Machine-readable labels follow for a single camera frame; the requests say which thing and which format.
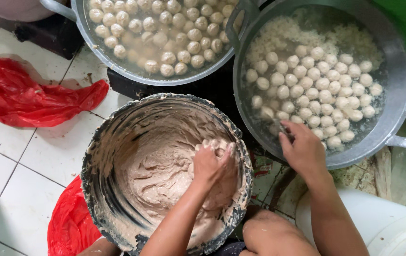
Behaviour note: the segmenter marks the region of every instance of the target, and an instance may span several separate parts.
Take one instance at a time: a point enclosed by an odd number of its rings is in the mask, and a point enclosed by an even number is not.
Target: red plastic bag
[[[20,127],[55,126],[97,107],[108,87],[103,80],[78,90],[40,85],[17,61],[0,58],[0,121]]]
[[[77,176],[56,203],[48,224],[48,256],[75,256],[92,245],[100,232],[91,216]]]

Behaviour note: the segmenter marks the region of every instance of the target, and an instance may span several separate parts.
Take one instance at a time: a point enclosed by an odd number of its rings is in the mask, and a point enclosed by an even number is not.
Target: person
[[[326,168],[325,149],[320,139],[304,124],[281,123],[295,136],[290,142],[280,133],[279,139],[284,157],[309,189],[312,232],[317,249],[284,218],[260,207],[248,206],[243,226],[245,247],[222,246],[214,255],[368,256],[367,247]],[[185,255],[198,211],[222,172],[234,163],[231,150],[229,148],[221,160],[217,160],[209,148],[202,147],[195,154],[194,180],[151,235],[140,256]],[[101,239],[79,256],[119,254],[115,245]]]

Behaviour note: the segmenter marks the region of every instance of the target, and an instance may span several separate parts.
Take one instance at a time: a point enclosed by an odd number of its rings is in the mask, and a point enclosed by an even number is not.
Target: white bucket
[[[337,192],[371,256],[406,256],[405,206],[342,185],[337,185]],[[296,225],[315,246],[309,192],[296,208]]]

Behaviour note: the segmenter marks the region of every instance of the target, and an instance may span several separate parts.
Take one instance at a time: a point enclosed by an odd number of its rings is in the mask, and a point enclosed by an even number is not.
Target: black bucket
[[[95,131],[83,158],[80,177],[94,224],[110,242],[117,244],[131,256],[140,254],[149,236],[154,232],[155,225],[132,206],[120,189],[119,182],[124,181],[115,175],[115,169],[119,166],[115,162],[116,145],[129,147],[138,136],[148,132],[143,131],[146,123],[153,123],[161,117],[189,110],[204,114],[230,141],[236,143],[240,166],[239,196],[228,208],[224,208],[218,217],[223,223],[223,231],[209,241],[188,249],[188,253],[209,254],[216,251],[246,213],[252,189],[252,164],[246,146],[240,139],[241,131],[224,113],[215,108],[212,102],[193,95],[159,93],[141,101],[128,102],[105,119]],[[129,136],[139,128],[143,133]]]

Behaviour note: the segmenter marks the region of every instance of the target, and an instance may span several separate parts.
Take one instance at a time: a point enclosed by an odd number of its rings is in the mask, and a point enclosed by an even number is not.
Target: hand
[[[300,174],[308,186],[312,181],[321,182],[328,179],[332,181],[326,169],[325,147],[320,139],[302,123],[290,121],[280,123],[295,136],[292,144],[285,134],[279,133],[282,151],[290,166]]]
[[[225,153],[218,158],[215,148],[219,143],[218,140],[212,140],[209,144],[202,144],[200,150],[194,157],[194,181],[208,184],[212,187],[219,181],[227,168],[234,166],[234,147],[232,142],[227,146]]]

